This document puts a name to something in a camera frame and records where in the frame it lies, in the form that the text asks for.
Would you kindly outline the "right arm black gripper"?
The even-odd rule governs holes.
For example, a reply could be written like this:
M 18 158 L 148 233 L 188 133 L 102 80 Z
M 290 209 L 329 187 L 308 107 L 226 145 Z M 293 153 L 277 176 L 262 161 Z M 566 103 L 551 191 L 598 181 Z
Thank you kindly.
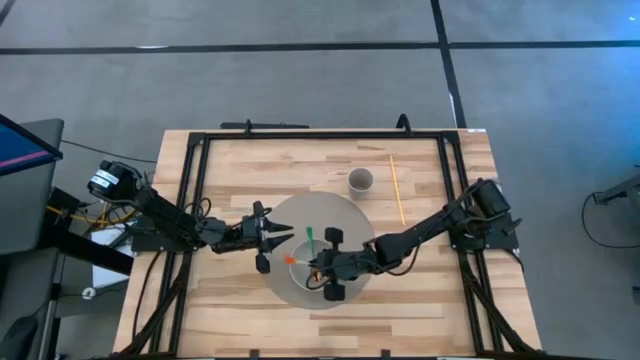
M 329 249 L 322 250 L 316 258 L 309 260 L 310 265 L 317 265 L 310 270 L 314 280 L 326 278 L 323 286 L 323 297 L 327 301 L 343 301 L 346 297 L 345 286 L 341 281 L 355 281 L 360 276 L 356 262 L 357 252 L 343 252 L 339 249 L 344 241 L 342 230 L 334 227 L 325 229 L 325 239 L 331 244 Z

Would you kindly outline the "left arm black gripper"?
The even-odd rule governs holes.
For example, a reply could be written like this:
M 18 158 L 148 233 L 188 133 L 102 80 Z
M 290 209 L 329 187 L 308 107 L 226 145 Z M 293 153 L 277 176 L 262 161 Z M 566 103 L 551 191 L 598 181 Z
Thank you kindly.
M 270 273 L 270 262 L 266 256 L 268 251 L 273 251 L 278 246 L 293 237 L 293 234 L 285 234 L 267 238 L 266 232 L 283 232 L 292 230 L 293 227 L 279 224 L 267 219 L 270 212 L 260 201 L 253 203 L 253 213 L 244 216 L 236 227 L 240 243 L 245 249 L 257 250 L 255 257 L 256 269 L 260 274 Z

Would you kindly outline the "white round bowl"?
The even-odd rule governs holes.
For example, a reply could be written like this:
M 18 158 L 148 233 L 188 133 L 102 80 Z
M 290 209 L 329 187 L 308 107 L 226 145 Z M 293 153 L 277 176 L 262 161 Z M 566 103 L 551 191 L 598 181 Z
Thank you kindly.
M 315 240 L 315 258 L 321 251 L 331 248 L 332 245 L 330 243 Z M 289 255 L 301 260 L 311 260 L 312 258 L 309 251 L 308 241 L 304 240 L 300 242 L 293 248 Z M 319 291 L 320 286 L 326 281 L 326 278 L 323 275 L 320 280 L 314 280 L 310 275 L 310 270 L 312 269 L 310 266 L 288 265 L 288 267 L 292 280 L 305 291 Z

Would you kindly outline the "large round grey plate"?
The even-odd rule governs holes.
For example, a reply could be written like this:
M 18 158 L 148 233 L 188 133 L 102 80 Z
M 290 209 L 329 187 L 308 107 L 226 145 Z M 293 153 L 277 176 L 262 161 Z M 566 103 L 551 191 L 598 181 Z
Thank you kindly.
M 267 286 L 283 301 L 308 310 L 326 310 L 339 306 L 339 301 L 327 301 L 323 290 L 305 291 L 293 280 L 284 255 L 290 254 L 300 242 L 307 240 L 306 227 L 313 228 L 315 240 L 325 241 L 325 229 L 338 228 L 344 233 L 342 251 L 357 251 L 362 244 L 374 237 L 374 229 L 358 206 L 350 200 L 328 192 L 309 192 L 292 196 L 273 208 L 268 219 L 293 227 L 293 237 L 270 254 L 270 273 Z

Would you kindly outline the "grey cup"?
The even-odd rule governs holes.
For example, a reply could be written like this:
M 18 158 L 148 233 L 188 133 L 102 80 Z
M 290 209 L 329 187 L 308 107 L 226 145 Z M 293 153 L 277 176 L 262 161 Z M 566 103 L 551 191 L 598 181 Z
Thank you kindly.
M 348 176 L 349 196 L 352 200 L 366 198 L 374 184 L 373 174 L 365 168 L 354 168 Z

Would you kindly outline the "black clamp bar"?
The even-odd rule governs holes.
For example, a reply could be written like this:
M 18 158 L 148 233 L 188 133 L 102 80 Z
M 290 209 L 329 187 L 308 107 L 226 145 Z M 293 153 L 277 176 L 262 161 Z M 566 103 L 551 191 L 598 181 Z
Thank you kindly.
M 220 128 L 223 130 L 237 130 L 251 132 L 253 129 L 309 129 L 309 125 L 303 124 L 289 124 L 285 122 L 280 123 L 259 123 L 253 122 L 250 119 L 244 122 L 222 122 Z

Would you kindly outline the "thin yellow stick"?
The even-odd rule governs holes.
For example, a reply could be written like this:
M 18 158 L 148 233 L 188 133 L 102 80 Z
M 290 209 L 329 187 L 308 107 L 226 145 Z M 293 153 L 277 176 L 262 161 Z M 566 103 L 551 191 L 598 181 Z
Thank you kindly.
M 396 167 L 395 167 L 395 162 L 394 162 L 393 155 L 389 155 L 389 164 L 390 164 L 390 169 L 391 169 L 391 175 L 392 175 L 392 181 L 393 181 L 393 187 L 394 187 L 394 194 L 395 194 L 396 203 L 397 203 L 397 207 L 398 207 L 398 211 L 399 211 L 400 221 L 401 221 L 402 225 L 406 225 L 404 208 L 403 208 L 402 200 L 401 200 L 401 196 L 400 196 L 397 172 L 396 172 Z

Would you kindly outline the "white paper sheet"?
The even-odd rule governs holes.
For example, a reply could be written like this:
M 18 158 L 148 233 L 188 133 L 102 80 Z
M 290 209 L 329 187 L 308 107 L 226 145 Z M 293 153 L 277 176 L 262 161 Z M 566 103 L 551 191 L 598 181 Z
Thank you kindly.
M 96 231 L 91 234 L 91 240 L 96 244 L 105 245 L 122 254 L 128 255 L 129 257 L 133 255 L 131 250 L 131 239 L 125 234 L 123 227 L 112 227 Z M 94 288 L 110 286 L 115 283 L 125 281 L 128 278 L 128 275 L 108 270 L 97 265 L 92 266 L 92 284 Z

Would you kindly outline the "black desk support bar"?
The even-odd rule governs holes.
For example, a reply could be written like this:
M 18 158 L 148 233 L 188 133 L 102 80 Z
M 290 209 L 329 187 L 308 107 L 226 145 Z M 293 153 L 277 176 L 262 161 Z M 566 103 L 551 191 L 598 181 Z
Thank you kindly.
M 95 243 L 67 230 L 48 227 L 42 231 L 41 241 L 47 247 L 56 248 L 62 254 L 71 256 L 98 267 L 122 275 L 130 275 L 133 257 L 113 248 Z

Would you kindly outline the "monitor with blue screen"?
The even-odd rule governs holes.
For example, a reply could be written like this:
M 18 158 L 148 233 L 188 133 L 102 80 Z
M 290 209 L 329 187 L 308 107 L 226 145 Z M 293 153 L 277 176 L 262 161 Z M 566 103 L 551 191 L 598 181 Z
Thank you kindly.
M 63 153 L 0 114 L 0 176 L 59 161 Z

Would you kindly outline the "black computer mouse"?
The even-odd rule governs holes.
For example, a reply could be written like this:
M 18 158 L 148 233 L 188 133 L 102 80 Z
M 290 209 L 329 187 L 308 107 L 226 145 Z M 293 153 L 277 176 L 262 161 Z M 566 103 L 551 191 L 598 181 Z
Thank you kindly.
M 0 341 L 0 360 L 26 360 L 37 329 L 35 316 L 16 319 Z

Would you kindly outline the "grey floor stand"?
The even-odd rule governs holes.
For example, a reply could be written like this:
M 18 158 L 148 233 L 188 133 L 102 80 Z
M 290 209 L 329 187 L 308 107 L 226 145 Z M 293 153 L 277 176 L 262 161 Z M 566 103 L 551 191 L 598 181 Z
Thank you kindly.
M 618 198 L 627 198 L 633 206 L 640 207 L 640 174 L 594 195 L 594 201 L 598 205 L 606 205 Z

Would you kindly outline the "black aluminium table frame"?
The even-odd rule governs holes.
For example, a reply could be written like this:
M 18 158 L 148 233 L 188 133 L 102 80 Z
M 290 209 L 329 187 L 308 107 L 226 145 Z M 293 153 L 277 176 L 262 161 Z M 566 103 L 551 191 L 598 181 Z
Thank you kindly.
M 389 164 L 393 155 L 406 225 Z M 472 130 L 169 130 L 154 187 L 177 204 L 207 197 L 214 216 L 238 221 L 255 201 L 272 208 L 310 191 L 348 193 L 354 168 L 374 175 L 358 206 L 376 234 L 430 216 L 477 178 L 492 177 L 488 137 Z M 154 334 L 150 349 L 178 357 L 338 357 L 471 355 L 504 350 L 498 326 L 464 286 L 471 265 L 511 327 L 540 344 L 524 274 L 503 250 L 462 255 L 440 235 L 419 250 L 406 275 L 375 276 L 361 292 L 326 310 L 294 307 L 266 284 L 250 251 L 191 256 L 188 282 Z

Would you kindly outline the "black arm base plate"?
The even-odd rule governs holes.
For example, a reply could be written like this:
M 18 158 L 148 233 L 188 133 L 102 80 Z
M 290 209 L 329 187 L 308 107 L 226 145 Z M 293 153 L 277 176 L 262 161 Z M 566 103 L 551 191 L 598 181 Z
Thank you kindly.
M 451 246 L 464 252 L 517 249 L 516 228 L 521 222 L 509 212 L 494 219 L 471 220 L 449 231 Z
M 134 252 L 187 252 L 198 249 L 198 243 L 185 231 L 161 230 L 146 217 L 133 223 L 128 232 L 132 236 L 131 249 Z

